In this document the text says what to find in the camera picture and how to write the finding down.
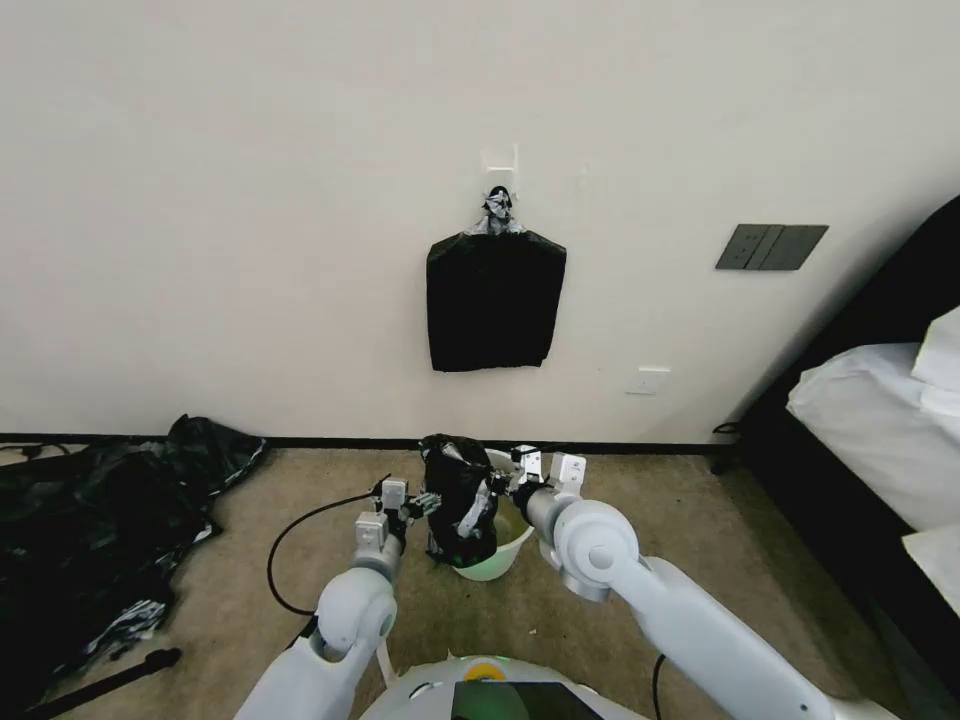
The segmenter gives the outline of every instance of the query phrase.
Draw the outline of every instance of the black bed frame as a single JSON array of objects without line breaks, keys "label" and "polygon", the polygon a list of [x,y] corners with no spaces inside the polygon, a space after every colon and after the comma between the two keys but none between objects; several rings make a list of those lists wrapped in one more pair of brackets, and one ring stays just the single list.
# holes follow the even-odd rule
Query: black bed frame
[{"label": "black bed frame", "polygon": [[[920,342],[960,305],[960,197],[930,216],[747,411],[737,455],[869,622],[889,618],[960,700],[960,618],[904,550],[913,532],[785,409],[800,373],[860,345]],[[960,467],[957,468],[960,482]]]}]

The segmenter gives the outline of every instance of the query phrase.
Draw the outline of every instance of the display screen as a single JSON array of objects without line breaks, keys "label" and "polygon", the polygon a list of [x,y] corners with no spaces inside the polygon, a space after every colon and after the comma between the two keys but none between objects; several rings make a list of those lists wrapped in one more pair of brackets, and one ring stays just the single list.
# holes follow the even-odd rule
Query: display screen
[{"label": "display screen", "polygon": [[602,720],[560,683],[459,682],[451,720]]}]

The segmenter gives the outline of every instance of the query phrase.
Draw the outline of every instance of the black stand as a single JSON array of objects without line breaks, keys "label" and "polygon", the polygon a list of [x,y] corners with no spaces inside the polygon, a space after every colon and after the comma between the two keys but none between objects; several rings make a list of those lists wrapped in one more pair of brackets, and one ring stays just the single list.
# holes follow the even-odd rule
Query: black stand
[{"label": "black stand", "polygon": [[36,705],[27,710],[21,716],[21,718],[22,720],[48,720],[48,718],[62,715],[63,713],[67,712],[67,710],[73,710],[73,708],[78,707],[79,705],[88,703],[91,700],[96,700],[101,695],[106,695],[111,690],[116,690],[118,687],[123,687],[124,685],[132,683],[134,680],[139,680],[147,675],[152,675],[153,673],[163,670],[164,668],[173,667],[177,664],[177,661],[180,659],[181,655],[183,655],[183,651],[180,648],[154,650],[152,653],[148,654],[143,659],[143,662],[139,665],[134,665],[132,668],[121,670],[120,672],[104,678],[103,680],[97,680],[94,683],[90,683],[86,687],[82,687],[75,692],[68,693],[63,697],[58,697],[57,699],[51,700],[48,703]]}]

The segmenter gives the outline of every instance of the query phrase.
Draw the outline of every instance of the crumpled black plastic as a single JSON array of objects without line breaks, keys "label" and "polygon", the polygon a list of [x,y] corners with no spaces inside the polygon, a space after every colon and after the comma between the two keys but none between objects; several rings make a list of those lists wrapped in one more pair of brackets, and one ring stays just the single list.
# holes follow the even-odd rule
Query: crumpled black plastic
[{"label": "crumpled black plastic", "polygon": [[440,507],[427,516],[430,534],[427,554],[438,562],[464,568],[476,565],[497,551],[497,496],[490,494],[473,532],[465,538],[457,526],[473,505],[480,484],[492,466],[478,441],[454,435],[429,435],[420,441],[424,490],[440,496]]},{"label": "crumpled black plastic", "polygon": [[221,531],[214,500],[266,448],[184,415],[159,442],[110,439],[0,467],[0,715],[166,619],[177,565]]}]

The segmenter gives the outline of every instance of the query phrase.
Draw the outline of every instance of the white bedsheet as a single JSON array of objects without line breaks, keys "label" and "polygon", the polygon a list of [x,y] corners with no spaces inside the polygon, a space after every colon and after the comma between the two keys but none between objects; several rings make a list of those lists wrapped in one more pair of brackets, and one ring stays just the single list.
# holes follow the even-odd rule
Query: white bedsheet
[{"label": "white bedsheet", "polygon": [[907,535],[903,544],[953,611],[960,615],[960,525]]},{"label": "white bedsheet", "polygon": [[924,531],[960,523],[960,422],[930,402],[935,388],[911,377],[917,349],[867,345],[842,353],[804,372],[787,408]]}]

